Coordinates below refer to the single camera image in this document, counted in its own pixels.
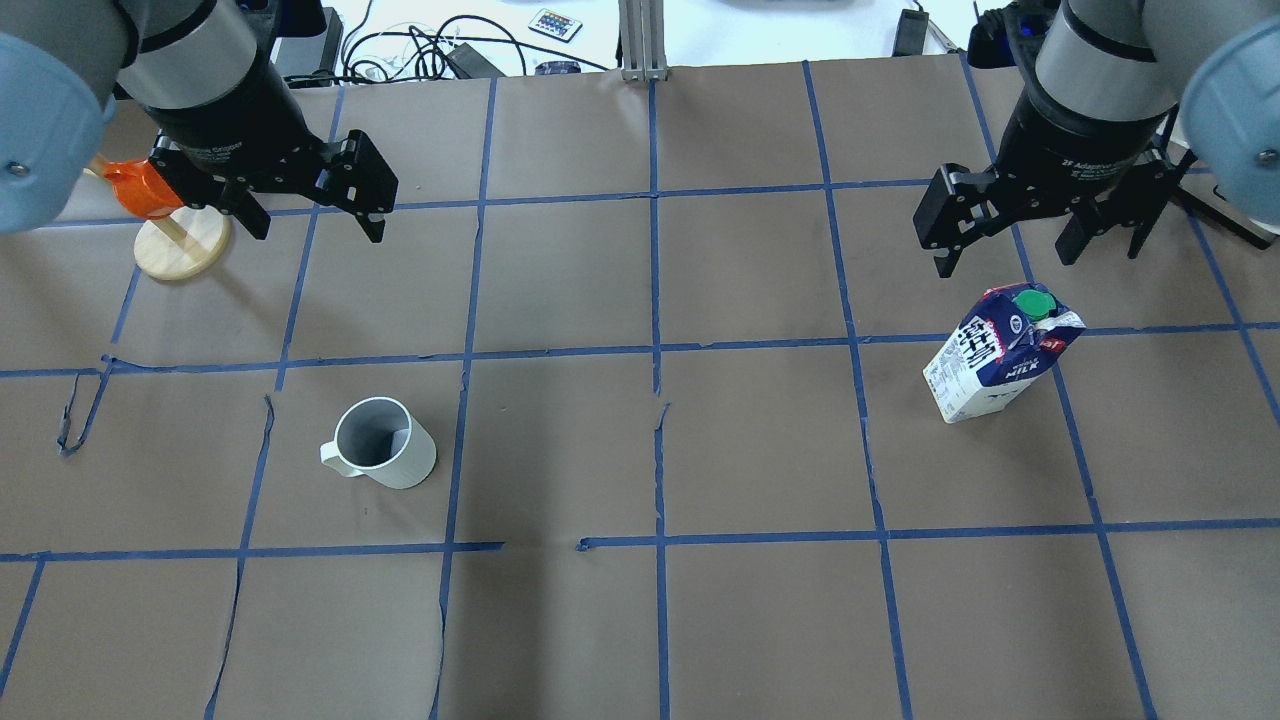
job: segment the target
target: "white mug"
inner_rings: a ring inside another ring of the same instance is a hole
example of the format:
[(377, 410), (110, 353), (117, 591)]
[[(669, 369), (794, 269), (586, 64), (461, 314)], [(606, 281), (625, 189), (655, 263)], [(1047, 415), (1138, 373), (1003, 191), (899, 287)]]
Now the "white mug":
[(435, 441), (398, 400), (369, 397), (342, 414), (333, 441), (320, 446), (320, 461), (344, 478), (369, 475), (404, 489), (435, 466)]

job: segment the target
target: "metal frame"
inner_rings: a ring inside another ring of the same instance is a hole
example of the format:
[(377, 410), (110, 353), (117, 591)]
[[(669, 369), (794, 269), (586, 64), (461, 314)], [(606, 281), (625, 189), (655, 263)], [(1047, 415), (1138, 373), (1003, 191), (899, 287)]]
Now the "metal frame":
[(618, 0), (618, 31), (622, 37), (622, 79), (667, 79), (662, 0)]

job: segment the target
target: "wooden base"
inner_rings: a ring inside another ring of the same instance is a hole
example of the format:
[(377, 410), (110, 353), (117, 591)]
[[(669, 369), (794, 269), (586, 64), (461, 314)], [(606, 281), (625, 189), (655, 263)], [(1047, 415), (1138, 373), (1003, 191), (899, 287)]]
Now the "wooden base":
[(218, 261), (230, 232), (230, 220), (214, 208), (180, 208), (169, 218), (142, 225), (133, 241), (133, 259), (157, 281), (184, 281)]

